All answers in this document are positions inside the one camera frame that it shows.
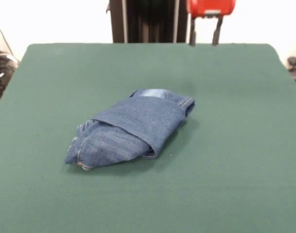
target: red object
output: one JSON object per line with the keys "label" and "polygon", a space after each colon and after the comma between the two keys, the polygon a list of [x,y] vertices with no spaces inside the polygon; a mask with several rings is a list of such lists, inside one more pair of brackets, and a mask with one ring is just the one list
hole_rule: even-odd
{"label": "red object", "polygon": [[187,12],[192,18],[230,15],[235,0],[187,0]]}

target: green mat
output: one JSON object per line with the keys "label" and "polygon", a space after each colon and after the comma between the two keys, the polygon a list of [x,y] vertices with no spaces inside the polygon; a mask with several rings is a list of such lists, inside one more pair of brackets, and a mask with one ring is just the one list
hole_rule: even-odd
{"label": "green mat", "polygon": [[[196,99],[155,160],[63,164],[138,88]],[[0,102],[0,233],[296,233],[296,84],[268,45],[32,45]]]}

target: blue denim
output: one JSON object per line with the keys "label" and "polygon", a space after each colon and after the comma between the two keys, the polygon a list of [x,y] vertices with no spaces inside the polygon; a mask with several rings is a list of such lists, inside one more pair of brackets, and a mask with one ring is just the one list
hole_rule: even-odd
{"label": "blue denim", "polygon": [[153,159],[194,105],[194,99],[168,90],[137,90],[77,127],[65,163],[90,170],[140,156]]}

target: black metal frame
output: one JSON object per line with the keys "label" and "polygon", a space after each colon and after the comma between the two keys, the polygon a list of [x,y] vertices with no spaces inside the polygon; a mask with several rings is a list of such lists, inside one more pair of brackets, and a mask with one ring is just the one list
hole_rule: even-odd
{"label": "black metal frame", "polygon": [[[126,0],[128,43],[173,42],[174,0]],[[122,0],[110,0],[113,42],[124,43]],[[186,0],[180,0],[177,25],[178,43],[186,42]]]}

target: white wall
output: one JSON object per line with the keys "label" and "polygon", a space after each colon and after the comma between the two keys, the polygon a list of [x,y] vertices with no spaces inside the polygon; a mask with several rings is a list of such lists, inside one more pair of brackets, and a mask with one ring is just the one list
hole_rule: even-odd
{"label": "white wall", "polygon": [[[32,43],[112,43],[108,0],[0,0],[0,28],[20,59]],[[215,19],[197,20],[197,42],[210,43]],[[296,55],[296,0],[237,0],[221,43],[269,43],[286,64]]]}

